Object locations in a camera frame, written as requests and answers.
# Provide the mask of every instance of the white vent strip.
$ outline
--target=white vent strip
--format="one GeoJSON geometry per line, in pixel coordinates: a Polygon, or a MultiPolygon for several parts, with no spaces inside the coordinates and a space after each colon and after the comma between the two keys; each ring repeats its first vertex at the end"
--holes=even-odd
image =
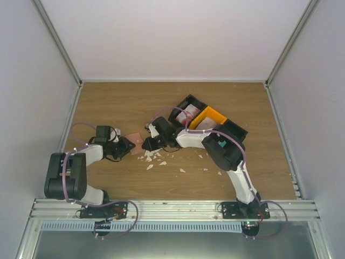
{"type": "MultiPolygon", "coordinates": [[[[112,222],[111,228],[99,231],[126,231],[131,222],[112,222]]],[[[44,221],[42,230],[46,231],[92,231],[94,222],[83,221],[44,221]]],[[[138,222],[132,231],[150,232],[233,232],[241,233],[240,222],[138,222]]]]}

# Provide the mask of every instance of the wooden table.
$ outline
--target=wooden table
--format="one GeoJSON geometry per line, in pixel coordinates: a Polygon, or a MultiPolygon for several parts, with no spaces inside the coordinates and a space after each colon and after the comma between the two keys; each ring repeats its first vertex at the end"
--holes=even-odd
{"type": "MultiPolygon", "coordinates": [[[[263,199],[295,199],[291,176],[262,84],[240,83],[86,83],[73,122],[110,125],[122,135],[139,132],[161,108],[177,105],[188,94],[210,105],[246,129],[247,168],[263,199]]],[[[162,113],[168,117],[171,110],[162,113]]],[[[94,131],[76,126],[74,134],[88,141],[94,131]]],[[[80,146],[71,137],[66,150],[80,146]]],[[[87,167],[88,184],[108,191],[111,198],[127,199],[235,199],[228,175],[204,149],[159,152],[152,162],[126,155],[119,163],[102,160],[87,167]]]]}

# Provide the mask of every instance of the white wall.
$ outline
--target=white wall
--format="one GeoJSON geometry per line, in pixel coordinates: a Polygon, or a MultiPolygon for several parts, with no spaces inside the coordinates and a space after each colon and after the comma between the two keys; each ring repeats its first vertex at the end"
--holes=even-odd
{"type": "Polygon", "coordinates": [[[76,84],[29,0],[0,17],[0,258],[15,258],[76,84]]]}
{"type": "Polygon", "coordinates": [[[306,198],[336,258],[345,253],[344,13],[345,1],[320,1],[272,84],[306,198]]]}
{"type": "Polygon", "coordinates": [[[265,80],[308,0],[43,0],[82,79],[265,80]]]}

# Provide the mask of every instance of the gray floor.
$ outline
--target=gray floor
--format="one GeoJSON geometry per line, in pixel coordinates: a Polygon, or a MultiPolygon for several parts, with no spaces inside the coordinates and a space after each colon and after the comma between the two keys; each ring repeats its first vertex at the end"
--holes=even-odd
{"type": "MultiPolygon", "coordinates": [[[[270,235],[281,223],[264,223],[260,235],[270,235]]],[[[91,232],[44,231],[35,259],[118,258],[317,258],[306,223],[289,223],[271,240],[246,240],[235,233],[133,232],[111,240],[95,240],[91,232]]]]}

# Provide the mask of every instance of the orange bin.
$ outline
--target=orange bin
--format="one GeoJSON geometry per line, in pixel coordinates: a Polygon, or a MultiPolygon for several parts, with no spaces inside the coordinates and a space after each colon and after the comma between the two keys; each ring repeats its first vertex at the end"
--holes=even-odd
{"type": "Polygon", "coordinates": [[[198,117],[196,117],[189,125],[191,130],[195,130],[195,128],[202,122],[206,117],[209,117],[217,124],[223,124],[227,120],[227,117],[221,115],[216,110],[212,109],[210,106],[207,106],[198,117]]]}

